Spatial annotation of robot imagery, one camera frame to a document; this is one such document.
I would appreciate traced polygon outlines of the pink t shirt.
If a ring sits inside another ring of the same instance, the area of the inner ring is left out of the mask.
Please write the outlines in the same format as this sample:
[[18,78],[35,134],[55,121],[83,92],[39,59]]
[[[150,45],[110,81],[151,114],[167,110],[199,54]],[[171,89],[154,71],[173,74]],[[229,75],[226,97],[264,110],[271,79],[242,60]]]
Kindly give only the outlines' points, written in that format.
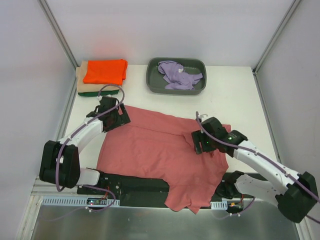
[[168,183],[165,205],[173,211],[208,207],[228,169],[226,155],[214,150],[197,154],[194,119],[127,106],[130,122],[109,131],[97,169],[123,176],[161,179]]

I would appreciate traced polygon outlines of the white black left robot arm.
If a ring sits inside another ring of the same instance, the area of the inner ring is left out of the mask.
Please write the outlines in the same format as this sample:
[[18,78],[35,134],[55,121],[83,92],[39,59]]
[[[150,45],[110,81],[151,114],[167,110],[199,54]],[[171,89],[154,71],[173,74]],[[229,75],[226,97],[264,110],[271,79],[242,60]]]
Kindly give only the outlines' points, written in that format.
[[80,153],[96,136],[130,122],[122,101],[103,96],[99,105],[86,115],[77,129],[58,141],[49,140],[45,143],[39,179],[55,184],[59,192],[65,188],[88,185],[94,194],[102,194],[106,183],[100,179],[101,173],[95,169],[82,168]]

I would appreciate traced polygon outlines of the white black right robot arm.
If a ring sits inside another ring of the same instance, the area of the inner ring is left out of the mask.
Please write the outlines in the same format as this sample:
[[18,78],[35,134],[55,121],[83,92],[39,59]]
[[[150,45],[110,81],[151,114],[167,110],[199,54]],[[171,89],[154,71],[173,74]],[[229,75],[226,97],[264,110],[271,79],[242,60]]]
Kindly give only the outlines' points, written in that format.
[[311,219],[309,212],[319,203],[315,177],[309,172],[299,173],[270,159],[244,134],[237,130],[228,132],[215,117],[206,120],[197,115],[199,130],[192,132],[195,152],[199,155],[218,150],[254,169],[263,179],[235,171],[225,184],[230,197],[250,195],[268,202],[293,223]]

